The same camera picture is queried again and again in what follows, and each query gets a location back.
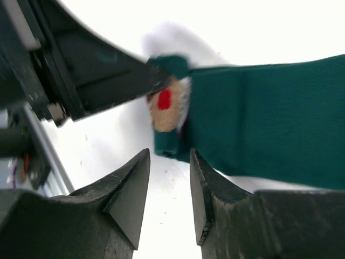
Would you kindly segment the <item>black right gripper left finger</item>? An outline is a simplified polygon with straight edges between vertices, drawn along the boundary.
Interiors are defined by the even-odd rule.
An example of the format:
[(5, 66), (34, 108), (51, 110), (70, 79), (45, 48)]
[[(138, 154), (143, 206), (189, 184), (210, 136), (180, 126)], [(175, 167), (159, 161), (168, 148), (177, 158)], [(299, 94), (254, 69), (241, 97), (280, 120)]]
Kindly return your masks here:
[(1, 191), (1, 258), (132, 258), (139, 246), (149, 149), (70, 195)]

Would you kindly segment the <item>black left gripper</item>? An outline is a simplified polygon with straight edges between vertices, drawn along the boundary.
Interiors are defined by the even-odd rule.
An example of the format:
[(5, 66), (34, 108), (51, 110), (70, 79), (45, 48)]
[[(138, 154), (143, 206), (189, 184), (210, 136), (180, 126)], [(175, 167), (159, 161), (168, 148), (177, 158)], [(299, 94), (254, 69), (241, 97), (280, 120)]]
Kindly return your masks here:
[(1, 106), (61, 125), (167, 88), (171, 75), (106, 43), (60, 1), (1, 1)]

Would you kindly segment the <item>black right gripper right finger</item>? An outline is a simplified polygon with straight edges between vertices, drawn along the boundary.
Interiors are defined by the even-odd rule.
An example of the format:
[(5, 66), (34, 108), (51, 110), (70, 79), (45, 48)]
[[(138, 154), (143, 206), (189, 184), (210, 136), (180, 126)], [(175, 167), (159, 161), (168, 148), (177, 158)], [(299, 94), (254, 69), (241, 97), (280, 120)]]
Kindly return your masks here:
[(344, 192), (249, 193), (190, 152), (196, 242), (203, 258), (344, 258)]

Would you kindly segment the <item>dark green reindeer sock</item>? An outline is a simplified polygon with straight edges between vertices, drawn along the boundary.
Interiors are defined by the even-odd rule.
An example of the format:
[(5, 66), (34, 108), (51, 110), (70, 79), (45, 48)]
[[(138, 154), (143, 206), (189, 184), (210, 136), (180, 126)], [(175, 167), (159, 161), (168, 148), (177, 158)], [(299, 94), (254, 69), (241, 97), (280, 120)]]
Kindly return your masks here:
[(186, 86), (152, 97), (154, 149), (188, 162), (195, 149), (229, 176), (344, 188), (344, 56), (192, 69), (149, 59)]

